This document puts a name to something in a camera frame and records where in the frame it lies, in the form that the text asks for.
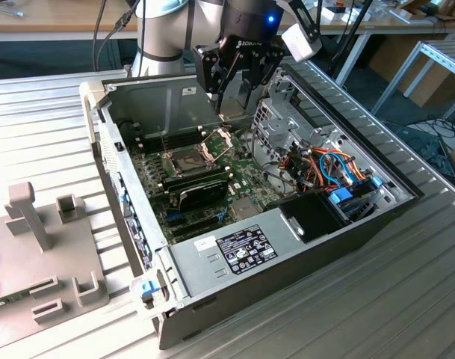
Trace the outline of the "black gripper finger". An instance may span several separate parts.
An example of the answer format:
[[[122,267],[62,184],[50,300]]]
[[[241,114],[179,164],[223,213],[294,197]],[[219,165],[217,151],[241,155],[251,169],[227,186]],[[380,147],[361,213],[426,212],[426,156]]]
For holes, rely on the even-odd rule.
[[[242,52],[223,51],[219,43],[196,46],[193,50],[196,78],[202,89],[211,97],[211,106],[220,113],[224,93],[238,71],[245,69]]]
[[[283,57],[284,51],[278,45],[261,45],[252,48],[247,69],[244,71],[244,88],[247,91],[244,109],[249,104],[252,92],[270,81]]]

